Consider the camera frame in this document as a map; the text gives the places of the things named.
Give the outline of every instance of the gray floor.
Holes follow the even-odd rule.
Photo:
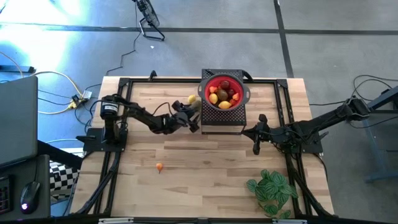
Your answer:
[[[124,27],[134,27],[135,23],[130,0],[53,0],[55,5],[47,0],[34,1],[39,2],[35,4],[25,1],[22,8],[16,2],[21,1],[10,1],[0,14],[1,22]],[[162,27],[277,28],[270,0],[152,2]],[[395,1],[280,0],[280,6],[287,29],[398,30]],[[26,16],[18,16],[16,11]],[[66,73],[82,90],[100,83],[108,69],[118,66],[120,55],[132,49],[136,35],[135,32],[55,32],[4,27],[0,29],[0,50],[21,65]],[[200,75],[201,68],[242,68],[255,77],[287,76],[279,34],[169,32],[165,35],[165,42],[140,37],[137,52],[124,58],[124,68],[109,75],[148,75],[156,70],[162,76],[192,76]],[[344,100],[353,91],[353,78],[360,74],[398,78],[396,35],[287,35],[287,42],[294,76],[304,78],[311,103]],[[2,57],[0,63],[9,64]],[[0,74],[0,80],[13,78],[19,77]],[[67,96],[75,94],[64,78],[51,74],[39,77],[39,88]],[[383,90],[382,84],[369,83],[360,92],[374,98]],[[57,102],[66,100],[39,95]],[[57,111],[63,106],[40,102],[39,108]],[[333,108],[313,106],[311,110],[317,116]],[[78,110],[78,115],[84,121],[89,118],[84,109]],[[374,117],[371,123],[384,118]],[[396,124],[393,121],[373,129],[382,149],[396,148]],[[344,123],[327,131],[330,133],[323,139],[324,159],[335,213],[345,218],[396,223],[398,180],[364,183],[365,176],[377,169],[365,131]],[[73,111],[39,115],[39,139],[43,141],[74,138],[79,134],[84,134],[83,125],[76,121]],[[56,146],[81,144],[60,142]],[[397,159],[397,153],[389,158],[395,167]]]

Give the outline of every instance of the red bowl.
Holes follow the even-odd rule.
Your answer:
[[[235,93],[239,93],[239,100],[228,109],[221,109],[218,106],[210,103],[209,96],[210,96],[210,87],[218,87],[222,81],[229,82],[229,88],[233,89]],[[219,111],[231,111],[242,104],[245,104],[250,99],[250,90],[249,88],[243,84],[241,80],[231,76],[231,75],[213,75],[210,78],[203,80],[199,87],[198,87],[198,94],[202,99],[205,99],[206,102],[214,109]]]

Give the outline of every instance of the wooden table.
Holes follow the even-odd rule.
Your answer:
[[[104,77],[99,97],[116,93],[119,78]],[[288,84],[295,120],[311,119],[303,79],[288,79]],[[151,112],[165,101],[187,102],[189,95],[197,95],[197,86],[197,83],[135,83],[131,101]],[[247,127],[258,122],[260,113],[268,117],[270,126],[278,127],[272,85],[248,84],[248,87],[251,99],[246,104]],[[95,127],[104,125],[99,112],[100,104],[96,108]],[[167,106],[157,112],[162,113],[168,113]],[[263,169],[287,176],[284,156],[268,142],[261,143],[261,153],[255,156],[253,142],[246,136],[202,135],[200,131],[191,133],[188,128],[165,136],[151,133],[133,118],[129,118],[128,123],[129,136],[114,195],[114,217],[265,218],[254,194],[246,188],[246,181],[260,180]],[[97,187],[103,157],[103,152],[95,152],[83,161],[72,212],[81,208]],[[158,162],[164,164],[161,174],[155,168]],[[309,189],[323,207],[333,213],[322,164],[311,154],[303,155],[303,164]],[[106,204],[108,187],[104,192],[101,210]],[[300,190],[298,194],[304,212]],[[284,209],[292,209],[291,199]]]

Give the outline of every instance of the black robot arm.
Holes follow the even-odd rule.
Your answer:
[[[298,121],[278,128],[270,128],[266,116],[260,114],[260,122],[242,133],[253,140],[255,155],[260,153],[260,142],[264,141],[274,144],[284,153],[320,153],[322,152],[320,140],[327,133],[320,136],[319,131],[345,120],[361,121],[369,117],[370,112],[365,102],[354,96],[335,110],[310,121]]]
[[[118,115],[119,105],[124,106],[124,114]],[[179,128],[190,127],[191,132],[199,129],[197,125],[198,116],[190,120],[200,109],[200,102],[194,102],[192,105],[183,105],[175,101],[172,105],[177,111],[175,114],[162,114],[154,116],[145,108],[140,107],[137,103],[128,102],[117,94],[104,96],[101,99],[100,116],[105,121],[103,140],[108,143],[117,143],[119,140],[119,127],[117,121],[125,117],[135,118],[144,123],[155,134],[172,134]]]

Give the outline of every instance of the keyboard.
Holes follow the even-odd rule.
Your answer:
[[[10,186],[11,178],[9,175],[0,177],[0,215],[12,211]]]

